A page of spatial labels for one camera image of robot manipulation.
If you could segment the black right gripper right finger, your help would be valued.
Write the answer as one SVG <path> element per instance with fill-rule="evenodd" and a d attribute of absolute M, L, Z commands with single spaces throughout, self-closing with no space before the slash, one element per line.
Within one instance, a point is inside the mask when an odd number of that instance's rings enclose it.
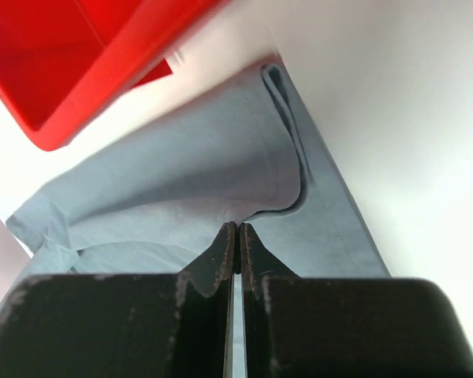
<path fill-rule="evenodd" d="M 239 230 L 250 377 L 473 377 L 452 303 L 418 279 L 302 278 Z"/>

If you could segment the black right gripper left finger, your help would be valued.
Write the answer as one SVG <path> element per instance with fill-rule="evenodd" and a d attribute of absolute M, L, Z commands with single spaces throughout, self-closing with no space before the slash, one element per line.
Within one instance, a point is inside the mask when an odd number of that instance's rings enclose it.
<path fill-rule="evenodd" d="M 42 275 L 0 314 L 0 377 L 229 377 L 237 230 L 174 274 Z"/>

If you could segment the grey polo shirt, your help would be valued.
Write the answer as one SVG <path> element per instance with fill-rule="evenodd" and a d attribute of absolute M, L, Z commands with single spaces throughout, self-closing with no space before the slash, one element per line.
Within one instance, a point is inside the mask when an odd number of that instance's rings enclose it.
<path fill-rule="evenodd" d="M 42 275 L 174 274 L 223 224 L 250 224 L 307 276 L 388 272 L 283 67 L 261 65 L 91 155 L 13 209 Z"/>

